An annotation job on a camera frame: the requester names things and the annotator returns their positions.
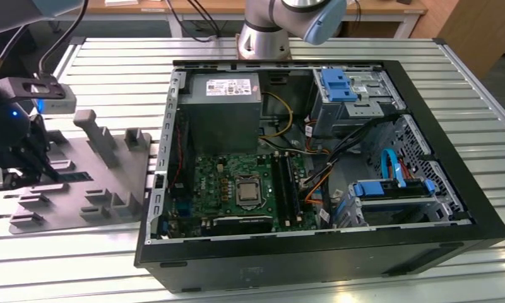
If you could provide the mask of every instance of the slotted metal table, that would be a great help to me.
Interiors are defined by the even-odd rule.
[[[113,131],[142,128],[159,138],[171,60],[234,59],[234,45],[234,39],[210,44],[86,39],[67,47],[55,76],[70,85],[78,108],[95,111],[99,126]],[[318,47],[291,40],[290,46],[294,59],[401,61],[505,223],[505,111],[447,46],[393,39],[337,39]],[[69,138],[83,136],[71,116],[46,117],[46,128]],[[15,207],[15,200],[0,194],[0,302],[505,301],[505,241],[415,276],[173,295],[133,267],[138,223],[10,235],[7,217]]]

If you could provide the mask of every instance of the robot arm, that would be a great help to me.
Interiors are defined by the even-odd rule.
[[[346,13],[346,0],[249,0],[238,38],[243,59],[286,59],[287,32],[305,42],[322,44]]]

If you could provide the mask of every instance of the power supply label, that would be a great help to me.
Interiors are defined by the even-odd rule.
[[[249,79],[217,79],[207,80],[206,96],[251,95]]]

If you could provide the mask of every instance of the yellow wire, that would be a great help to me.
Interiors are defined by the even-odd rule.
[[[289,120],[287,120],[287,125],[286,127],[278,132],[278,133],[274,133],[274,134],[266,134],[265,136],[259,136],[259,138],[262,139],[266,139],[266,138],[271,138],[271,137],[275,137],[275,136],[279,136],[281,134],[283,134],[287,129],[291,127],[291,122],[293,122],[293,112],[291,112],[291,109],[289,108],[289,105],[287,103],[274,94],[274,93],[270,93],[270,92],[262,92],[267,95],[270,95],[274,99],[277,99],[279,101],[279,103],[282,103],[282,105],[286,107],[286,110],[287,110],[287,114],[289,114]]]

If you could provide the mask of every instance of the sticker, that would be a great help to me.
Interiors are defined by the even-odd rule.
[[[319,217],[329,223],[329,214],[323,209],[319,210]]]
[[[335,189],[331,198],[338,199],[339,197],[342,197],[342,193],[343,192],[339,189]]]
[[[309,138],[311,137],[311,126],[310,125],[305,126],[305,136]]]
[[[355,93],[366,93],[366,88],[363,86],[353,86],[351,88]]]
[[[141,8],[139,11],[165,11],[163,8]]]
[[[217,79],[207,80],[206,96],[237,96],[251,95],[249,79]]]

